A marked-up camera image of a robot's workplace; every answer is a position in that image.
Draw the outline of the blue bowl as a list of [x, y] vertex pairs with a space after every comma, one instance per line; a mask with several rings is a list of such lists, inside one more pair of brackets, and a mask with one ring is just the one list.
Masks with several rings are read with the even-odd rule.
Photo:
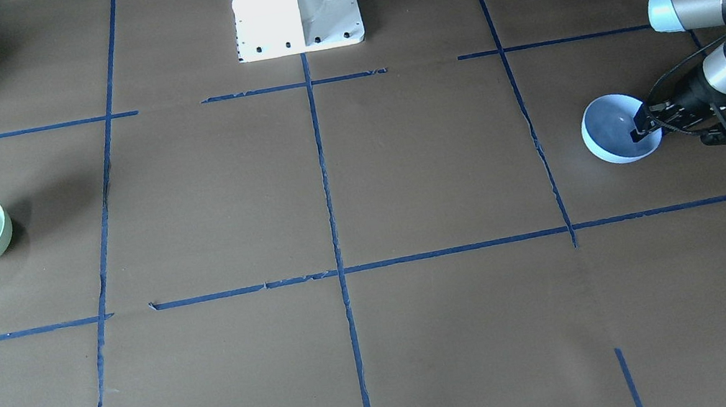
[[620, 165], [651, 155], [663, 141], [661, 130], [654, 130], [638, 141], [631, 135], [637, 129], [635, 116], [643, 106], [640, 99], [625, 93], [595, 98], [581, 119], [584, 144], [600, 160]]

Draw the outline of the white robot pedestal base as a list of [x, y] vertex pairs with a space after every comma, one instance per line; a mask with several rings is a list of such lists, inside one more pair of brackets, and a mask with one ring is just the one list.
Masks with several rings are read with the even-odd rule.
[[238, 60], [253, 63], [357, 45], [358, 0], [231, 0]]

